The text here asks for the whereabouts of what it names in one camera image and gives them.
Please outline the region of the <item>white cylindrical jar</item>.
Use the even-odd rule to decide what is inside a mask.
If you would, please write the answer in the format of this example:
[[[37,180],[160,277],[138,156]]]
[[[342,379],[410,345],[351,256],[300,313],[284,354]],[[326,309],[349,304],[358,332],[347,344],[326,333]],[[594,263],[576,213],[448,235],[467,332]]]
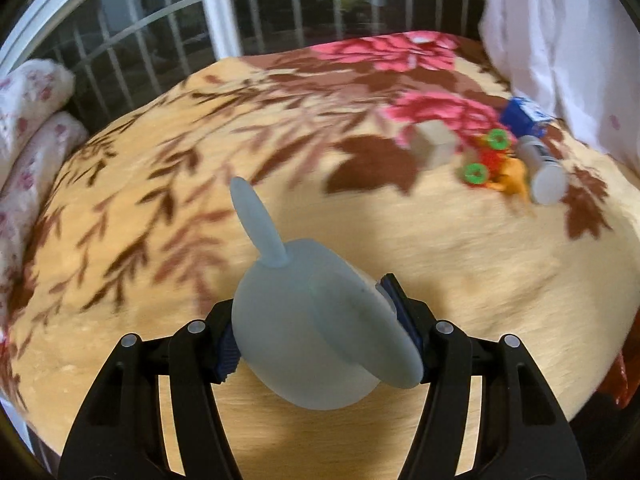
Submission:
[[[546,144],[536,136],[521,136],[515,154],[527,168],[530,195],[534,202],[541,205],[559,203],[567,191],[568,177]]]

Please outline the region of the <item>colourful toy snack bag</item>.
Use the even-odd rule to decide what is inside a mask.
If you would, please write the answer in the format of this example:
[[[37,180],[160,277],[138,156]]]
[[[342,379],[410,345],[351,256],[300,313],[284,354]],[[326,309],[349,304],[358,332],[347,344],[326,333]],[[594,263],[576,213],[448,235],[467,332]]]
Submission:
[[[508,200],[517,198],[526,214],[533,217],[527,169],[515,155],[513,141],[512,133],[503,128],[466,136],[462,140],[460,178],[471,188],[489,188]]]

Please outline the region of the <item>wooden block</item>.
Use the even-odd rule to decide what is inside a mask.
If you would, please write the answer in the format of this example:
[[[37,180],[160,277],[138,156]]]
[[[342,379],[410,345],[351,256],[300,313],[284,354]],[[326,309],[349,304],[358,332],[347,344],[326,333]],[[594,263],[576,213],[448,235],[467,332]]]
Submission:
[[[442,120],[428,120],[412,127],[409,151],[423,169],[448,164],[456,154],[458,138]]]

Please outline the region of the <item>blue white milk carton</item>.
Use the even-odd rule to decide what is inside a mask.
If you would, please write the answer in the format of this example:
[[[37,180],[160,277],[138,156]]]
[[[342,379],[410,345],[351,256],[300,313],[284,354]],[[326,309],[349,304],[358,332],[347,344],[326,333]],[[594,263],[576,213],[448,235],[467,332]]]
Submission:
[[[499,117],[514,136],[536,136],[542,138],[554,118],[547,114],[535,101],[526,96],[512,96]]]

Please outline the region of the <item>floral plush blanket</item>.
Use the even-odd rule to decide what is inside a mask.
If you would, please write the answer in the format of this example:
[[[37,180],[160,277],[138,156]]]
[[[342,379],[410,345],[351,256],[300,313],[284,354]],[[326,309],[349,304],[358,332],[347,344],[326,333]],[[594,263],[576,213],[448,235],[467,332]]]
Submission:
[[[559,203],[532,199],[532,217],[467,186],[462,140],[509,130],[499,117],[511,98],[477,42],[398,32],[227,58],[97,133],[78,119],[88,139],[56,175],[1,309],[2,393],[58,466],[25,458],[3,475],[61,479],[68,434],[122,336],[170,337],[232,302],[259,257],[232,204],[240,177],[284,242],[315,240],[382,292],[394,274],[471,337],[518,336],[570,424],[583,479],[637,478],[638,414],[594,410],[612,404],[598,388],[616,356],[639,344],[639,180],[555,119],[538,139],[567,173]],[[409,151],[428,120],[458,138],[431,170]],[[307,410],[240,353],[213,392],[238,479],[402,479],[428,387],[381,382],[346,408]]]

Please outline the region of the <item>white curtain right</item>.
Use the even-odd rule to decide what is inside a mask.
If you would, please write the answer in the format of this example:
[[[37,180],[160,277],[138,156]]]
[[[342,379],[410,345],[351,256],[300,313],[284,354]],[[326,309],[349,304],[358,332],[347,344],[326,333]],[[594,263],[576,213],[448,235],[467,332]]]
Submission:
[[[574,137],[639,167],[639,33],[620,0],[485,0],[491,63]]]

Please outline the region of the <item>window with metal bars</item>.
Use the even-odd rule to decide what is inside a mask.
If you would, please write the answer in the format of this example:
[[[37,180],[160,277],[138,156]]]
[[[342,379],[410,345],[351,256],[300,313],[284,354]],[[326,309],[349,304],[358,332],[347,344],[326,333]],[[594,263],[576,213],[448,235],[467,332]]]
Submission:
[[[1,0],[1,68],[50,58],[96,130],[228,56],[434,29],[476,38],[483,0]]]

